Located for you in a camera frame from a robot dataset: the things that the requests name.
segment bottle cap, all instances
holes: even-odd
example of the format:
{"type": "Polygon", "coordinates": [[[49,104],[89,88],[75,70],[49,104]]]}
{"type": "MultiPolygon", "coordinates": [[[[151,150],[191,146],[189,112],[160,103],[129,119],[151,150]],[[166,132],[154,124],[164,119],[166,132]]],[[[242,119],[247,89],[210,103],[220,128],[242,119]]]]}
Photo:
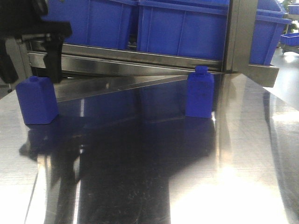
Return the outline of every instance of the bottle cap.
{"type": "Polygon", "coordinates": [[[207,66],[201,66],[198,65],[195,67],[195,73],[196,74],[200,74],[200,75],[205,75],[208,71],[208,67],[207,66]]]}

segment blue plastic bin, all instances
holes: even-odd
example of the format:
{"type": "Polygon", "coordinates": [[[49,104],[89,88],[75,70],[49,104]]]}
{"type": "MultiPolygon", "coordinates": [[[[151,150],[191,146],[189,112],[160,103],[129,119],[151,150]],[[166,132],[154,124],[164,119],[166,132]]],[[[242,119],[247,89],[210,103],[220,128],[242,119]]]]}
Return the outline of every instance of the blue plastic bin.
{"type": "Polygon", "coordinates": [[[299,4],[289,5],[289,14],[299,14],[299,4]]]}
{"type": "MultiPolygon", "coordinates": [[[[137,50],[222,60],[227,10],[140,0],[137,50]]],[[[251,63],[269,65],[287,19],[256,16],[251,63]]]]}
{"type": "Polygon", "coordinates": [[[145,123],[165,122],[185,117],[187,82],[146,86],[139,91],[142,119],[145,123]]]}
{"type": "MultiPolygon", "coordinates": [[[[228,9],[229,0],[153,0],[160,2],[169,2],[175,3],[184,2],[184,3],[195,3],[201,4],[200,7],[208,7],[208,8],[221,8],[224,10],[228,9]]],[[[286,13],[284,7],[277,0],[259,0],[257,4],[257,15],[265,15],[283,18],[286,13]]]]}
{"type": "Polygon", "coordinates": [[[134,6],[133,0],[91,0],[87,44],[126,49],[134,6]]]}
{"type": "Polygon", "coordinates": [[[65,41],[74,44],[87,43],[89,0],[49,0],[49,13],[43,16],[46,21],[69,21],[72,35],[65,41]]]}
{"type": "Polygon", "coordinates": [[[137,50],[221,60],[227,11],[140,0],[137,50]]]}
{"type": "Polygon", "coordinates": [[[299,33],[281,35],[280,43],[290,46],[299,46],[299,33]]]}
{"type": "Polygon", "coordinates": [[[252,38],[250,63],[270,65],[285,25],[291,20],[257,15],[252,38]]]}
{"type": "Polygon", "coordinates": [[[70,21],[73,35],[65,41],[126,49],[134,0],[49,0],[48,21],[70,21]]]}

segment blue container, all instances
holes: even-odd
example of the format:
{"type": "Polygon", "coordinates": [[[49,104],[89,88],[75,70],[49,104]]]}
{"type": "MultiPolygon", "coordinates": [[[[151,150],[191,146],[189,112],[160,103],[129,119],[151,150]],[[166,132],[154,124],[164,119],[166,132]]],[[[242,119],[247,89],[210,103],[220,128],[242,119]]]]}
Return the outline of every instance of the blue container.
{"type": "MultiPolygon", "coordinates": [[[[140,0],[137,50],[222,60],[227,10],[140,0]]],[[[251,63],[269,65],[285,24],[291,20],[256,16],[251,63]]]]}
{"type": "Polygon", "coordinates": [[[183,82],[171,82],[141,88],[143,121],[145,123],[157,123],[183,119],[185,117],[186,89],[187,86],[183,82]]]}
{"type": "Polygon", "coordinates": [[[277,0],[259,0],[257,3],[257,15],[283,18],[285,8],[277,0]]]}
{"type": "Polygon", "coordinates": [[[88,45],[127,49],[133,0],[91,0],[88,45]]]}
{"type": "Polygon", "coordinates": [[[257,15],[252,38],[250,63],[270,65],[285,25],[291,20],[257,15]]]}
{"type": "Polygon", "coordinates": [[[299,33],[281,35],[280,43],[289,46],[299,46],[299,33]]]}
{"type": "Polygon", "coordinates": [[[86,44],[89,4],[89,0],[49,0],[49,13],[42,19],[46,21],[69,21],[72,35],[65,41],[74,44],[86,44]]]}
{"type": "Polygon", "coordinates": [[[186,116],[210,118],[212,116],[214,77],[208,67],[196,66],[188,76],[186,116]]]}
{"type": "MultiPolygon", "coordinates": [[[[160,2],[183,2],[183,3],[194,3],[199,4],[200,7],[208,7],[208,8],[215,8],[227,10],[229,0],[153,0],[153,1],[160,1],[160,2]]],[[[286,13],[284,7],[281,5],[280,2],[277,0],[259,0],[257,4],[257,15],[265,15],[265,16],[272,16],[282,18],[286,13]]]]}
{"type": "Polygon", "coordinates": [[[221,60],[227,11],[140,0],[137,50],[221,60]]]}
{"type": "Polygon", "coordinates": [[[134,0],[49,0],[47,21],[70,21],[73,44],[126,49],[134,0]]]}
{"type": "Polygon", "coordinates": [[[289,5],[289,14],[299,14],[299,4],[289,5]]]}
{"type": "Polygon", "coordinates": [[[15,89],[26,125],[49,124],[58,115],[54,86],[49,78],[31,76],[15,89]]]}

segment reflective metal surface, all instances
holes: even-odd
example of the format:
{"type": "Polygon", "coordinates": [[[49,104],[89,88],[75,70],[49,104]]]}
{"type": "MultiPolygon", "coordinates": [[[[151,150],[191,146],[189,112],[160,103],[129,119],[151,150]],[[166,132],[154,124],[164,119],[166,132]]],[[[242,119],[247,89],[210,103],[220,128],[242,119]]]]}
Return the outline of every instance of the reflective metal surface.
{"type": "Polygon", "coordinates": [[[299,112],[215,79],[212,119],[184,116],[186,80],[63,101],[45,126],[4,97],[0,222],[298,224],[299,112]]]}
{"type": "MultiPolygon", "coordinates": [[[[41,42],[39,41],[31,41],[29,48],[31,51],[45,51],[44,47],[41,46],[41,42]]],[[[64,44],[62,53],[65,55],[85,56],[92,58],[147,63],[189,69],[194,69],[196,65],[204,65],[208,66],[210,70],[221,71],[221,61],[216,60],[159,55],[126,50],[104,49],[99,47],[79,46],[72,44],[64,44]]]]}
{"type": "MultiPolygon", "coordinates": [[[[43,57],[45,53],[29,52],[31,66],[45,68],[43,57]]],[[[134,62],[112,61],[82,56],[61,56],[61,66],[64,72],[76,72],[90,76],[165,76],[187,75],[194,69],[183,69],[134,62]]]]}
{"type": "Polygon", "coordinates": [[[61,102],[185,79],[187,76],[103,77],[92,80],[75,78],[56,84],[55,92],[57,101],[61,102]]]}

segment metal table surface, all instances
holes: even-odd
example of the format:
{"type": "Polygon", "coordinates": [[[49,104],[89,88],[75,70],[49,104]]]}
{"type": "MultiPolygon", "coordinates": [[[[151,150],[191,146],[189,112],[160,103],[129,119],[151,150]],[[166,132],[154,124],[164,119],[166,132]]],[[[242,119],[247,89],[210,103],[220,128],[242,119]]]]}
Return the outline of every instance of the metal table surface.
{"type": "Polygon", "coordinates": [[[62,84],[50,125],[4,97],[0,223],[298,224],[299,112],[215,77],[212,119],[184,116],[185,77],[62,84]]]}

